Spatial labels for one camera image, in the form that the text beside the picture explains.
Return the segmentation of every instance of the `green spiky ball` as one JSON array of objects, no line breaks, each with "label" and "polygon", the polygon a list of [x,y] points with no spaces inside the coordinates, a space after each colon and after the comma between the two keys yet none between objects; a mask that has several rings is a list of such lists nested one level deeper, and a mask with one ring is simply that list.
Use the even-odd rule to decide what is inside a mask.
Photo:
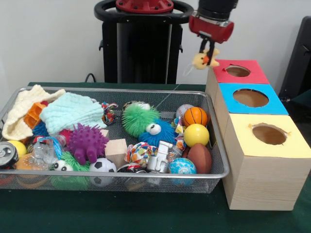
[{"label": "green spiky ball", "polygon": [[[63,152],[62,160],[74,171],[89,171],[89,161],[82,166],[69,152]],[[51,183],[59,190],[86,190],[89,186],[89,179],[85,176],[51,176]]]},{"label": "green spiky ball", "polygon": [[131,104],[123,112],[122,124],[125,131],[134,137],[138,137],[145,132],[149,124],[158,118],[160,118],[160,113],[154,107],[145,110],[136,104]]}]

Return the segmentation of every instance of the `green table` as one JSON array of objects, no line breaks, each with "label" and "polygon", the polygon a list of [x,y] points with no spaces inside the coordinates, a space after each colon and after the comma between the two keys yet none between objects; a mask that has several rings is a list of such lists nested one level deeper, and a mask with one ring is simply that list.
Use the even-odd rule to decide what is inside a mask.
[{"label": "green table", "polygon": [[[172,90],[176,85],[40,83],[42,86]],[[203,85],[177,90],[204,91]],[[230,211],[221,182],[207,194],[0,190],[0,232],[311,232],[311,179],[295,209]]]}]

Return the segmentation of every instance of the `toy pile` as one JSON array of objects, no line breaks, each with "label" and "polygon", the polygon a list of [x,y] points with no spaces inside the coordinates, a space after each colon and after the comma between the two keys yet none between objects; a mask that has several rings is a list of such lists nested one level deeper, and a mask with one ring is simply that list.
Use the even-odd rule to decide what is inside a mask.
[{"label": "toy pile", "polygon": [[[0,142],[0,168],[54,170],[55,172],[133,172],[208,174],[211,155],[207,148],[207,113],[184,104],[176,119],[160,119],[160,112],[148,103],[131,101],[123,106],[125,131],[138,139],[127,146],[125,139],[109,140],[109,125],[117,120],[116,103],[99,104],[86,96],[59,90],[49,94],[39,85],[20,92],[4,124]],[[120,178],[128,190],[144,183]],[[20,175],[18,183],[37,188],[47,176]],[[0,185],[12,180],[0,179]],[[57,189],[88,189],[113,183],[108,176],[50,176]],[[175,179],[177,186],[189,186],[192,179]]]}]

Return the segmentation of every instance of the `yellow ball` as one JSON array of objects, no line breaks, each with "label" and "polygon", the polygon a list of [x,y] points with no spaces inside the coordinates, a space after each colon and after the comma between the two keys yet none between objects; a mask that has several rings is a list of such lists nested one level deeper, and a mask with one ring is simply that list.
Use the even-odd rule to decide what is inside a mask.
[{"label": "yellow ball", "polygon": [[13,146],[16,147],[16,150],[17,150],[17,154],[19,157],[27,154],[27,149],[25,147],[24,144],[22,144],[21,142],[19,141],[14,141],[14,140],[11,140],[11,141],[8,141],[9,143],[11,143]]},{"label": "yellow ball", "polygon": [[209,132],[207,128],[201,124],[192,124],[186,128],[184,140],[188,147],[193,147],[197,143],[206,146],[209,141]]}]

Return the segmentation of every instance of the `light blue knitted cloth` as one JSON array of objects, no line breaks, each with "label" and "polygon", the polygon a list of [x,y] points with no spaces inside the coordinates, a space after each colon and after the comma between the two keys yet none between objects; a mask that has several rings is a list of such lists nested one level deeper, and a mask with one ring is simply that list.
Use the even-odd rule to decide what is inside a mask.
[{"label": "light blue knitted cloth", "polygon": [[52,136],[63,129],[73,130],[78,123],[104,129],[107,126],[102,120],[103,115],[102,106],[90,97],[67,92],[44,108],[40,118]]}]

